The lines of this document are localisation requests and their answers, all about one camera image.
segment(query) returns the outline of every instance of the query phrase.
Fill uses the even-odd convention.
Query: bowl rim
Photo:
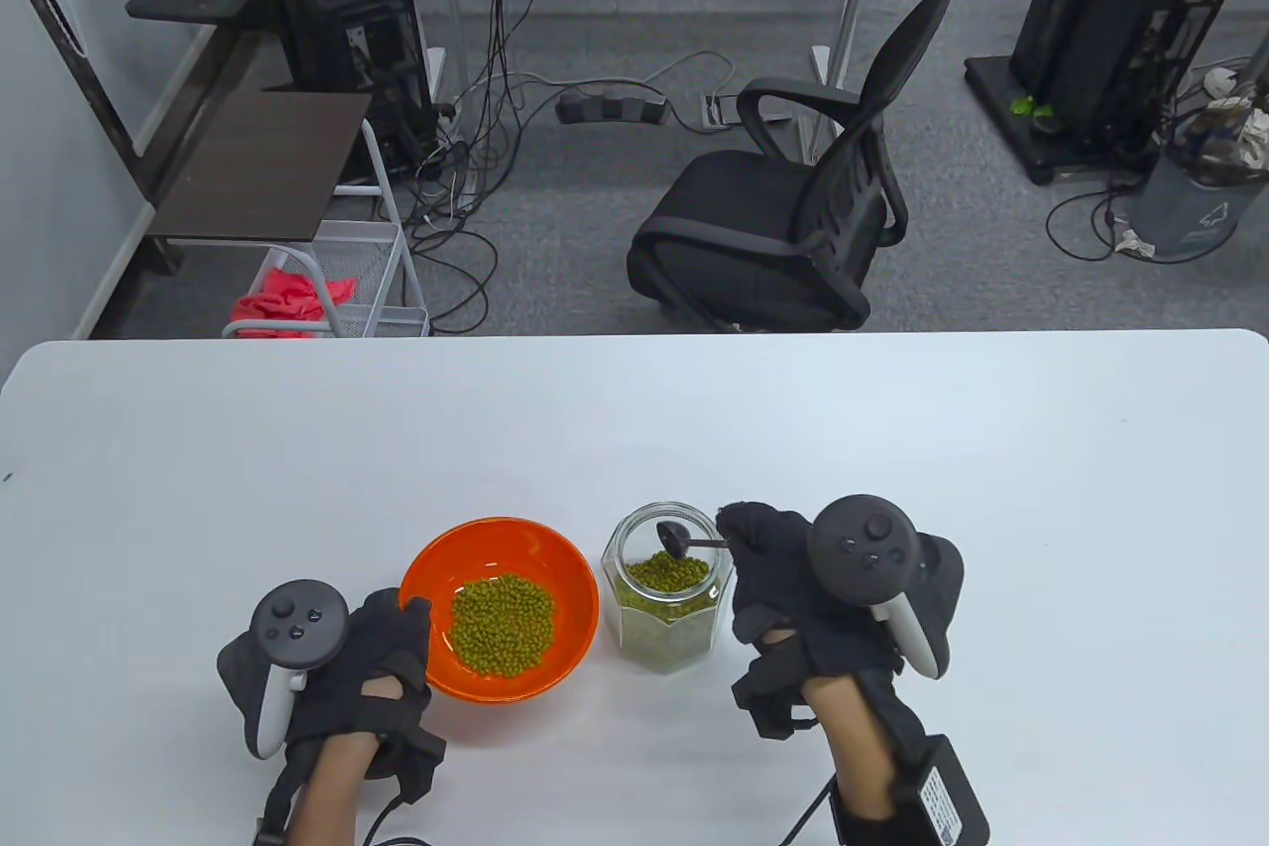
[[[561,533],[558,529],[552,529],[551,525],[544,525],[542,523],[536,523],[532,519],[524,519],[524,516],[480,516],[480,519],[467,520],[462,525],[454,525],[453,529],[447,529],[445,531],[440,533],[435,539],[433,539],[431,542],[426,543],[426,545],[423,547],[423,550],[419,552],[419,554],[414,557],[414,561],[410,563],[409,568],[406,569],[405,575],[402,576],[402,578],[401,578],[401,592],[405,592],[405,585],[406,585],[407,580],[410,578],[410,575],[418,567],[419,562],[423,561],[423,557],[428,554],[428,552],[430,550],[431,547],[438,545],[444,538],[449,537],[449,534],[454,534],[454,533],[462,531],[462,529],[471,529],[472,525],[483,525],[485,523],[519,523],[522,525],[533,525],[534,529],[541,529],[543,531],[553,534],[556,538],[560,539],[560,542],[562,542],[565,544],[565,547],[567,548],[567,550],[570,550],[571,554],[577,558],[577,562],[580,564],[585,566],[585,568],[586,568],[586,577],[590,580],[590,589],[589,589],[590,597],[589,597],[589,601],[590,601],[591,610],[590,610],[590,625],[589,625],[589,629],[586,632],[586,638],[585,638],[586,647],[582,649],[581,654],[577,657],[577,660],[571,666],[569,666],[567,668],[562,670],[556,677],[553,677],[552,680],[547,681],[542,686],[534,687],[530,691],[522,691],[520,694],[509,695],[509,696],[504,696],[504,698],[486,698],[486,696],[481,696],[481,695],[477,695],[477,694],[471,694],[468,691],[463,691],[462,687],[454,687],[452,685],[442,686],[434,677],[431,677],[431,674],[429,671],[428,685],[431,686],[431,687],[435,687],[438,691],[440,691],[442,694],[445,694],[447,696],[456,698],[457,700],[471,701],[472,704],[490,704],[490,705],[496,705],[496,704],[516,704],[516,703],[519,703],[522,700],[529,700],[532,698],[538,698],[538,696],[543,695],[544,693],[552,690],[553,687],[557,687],[561,681],[563,681],[566,677],[569,677],[569,675],[571,675],[574,671],[576,671],[579,667],[581,667],[581,662],[586,660],[586,656],[589,654],[591,647],[594,647],[595,635],[599,632],[599,615],[600,615],[599,580],[595,577],[595,569],[591,568],[590,562],[586,559],[585,554],[582,554],[581,549],[577,548],[576,543],[572,542],[571,538],[566,537],[566,534]],[[434,633],[434,632],[435,632],[435,628],[431,628],[431,633]],[[428,635],[429,642],[431,641],[431,633],[429,633],[429,635]]]

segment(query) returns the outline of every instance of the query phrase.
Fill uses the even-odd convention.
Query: metal table leg
[[[1251,53],[1250,61],[1239,71],[1239,84],[1260,80],[1269,84],[1269,29],[1265,30],[1264,39],[1260,39],[1256,52]]]
[[[467,41],[463,39],[463,16],[458,8],[458,0],[449,1],[449,29],[453,33],[454,66],[458,71],[458,94],[454,104],[458,107],[458,131],[466,142],[472,142],[475,131],[472,128],[472,115],[468,108],[463,108],[462,98],[471,90],[471,74],[467,71]]]
[[[855,20],[859,16],[860,0],[840,0],[841,11],[838,16],[838,29],[834,33],[831,47],[811,47],[811,62],[815,66],[816,76],[821,84],[831,84],[835,89],[841,89],[846,80],[846,67],[850,66],[850,44],[855,34]],[[798,143],[802,151],[802,161],[807,165],[819,157],[816,152],[816,140],[820,136],[821,117],[798,115]]]

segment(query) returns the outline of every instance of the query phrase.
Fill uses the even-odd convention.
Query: white table
[[[994,842],[1261,842],[1266,434],[1236,330],[46,344],[0,392],[0,840],[247,846],[279,762],[214,657],[282,580],[359,600],[472,516],[598,557],[641,502],[868,491],[964,552],[950,672],[900,691]],[[449,756],[385,832],[773,846],[830,764],[759,741],[747,658],[659,677],[602,630],[538,701],[438,698]]]

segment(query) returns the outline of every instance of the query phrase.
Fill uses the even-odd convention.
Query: forearm
[[[362,780],[378,748],[379,739],[372,733],[336,734],[322,742],[287,846],[353,846]]]
[[[802,696],[829,741],[846,809],[860,819],[892,818],[895,756],[859,685],[853,677],[812,677]]]

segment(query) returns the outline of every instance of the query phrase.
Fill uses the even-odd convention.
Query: hexagonal glass jar
[[[713,520],[693,506],[650,502],[617,525],[600,566],[608,580],[605,615],[622,653],[643,667],[669,674],[713,647],[732,561],[726,548],[690,548],[690,557],[709,566],[700,585],[671,594],[640,585],[629,566],[664,552],[656,534],[661,520],[684,524],[694,539],[722,538]]]

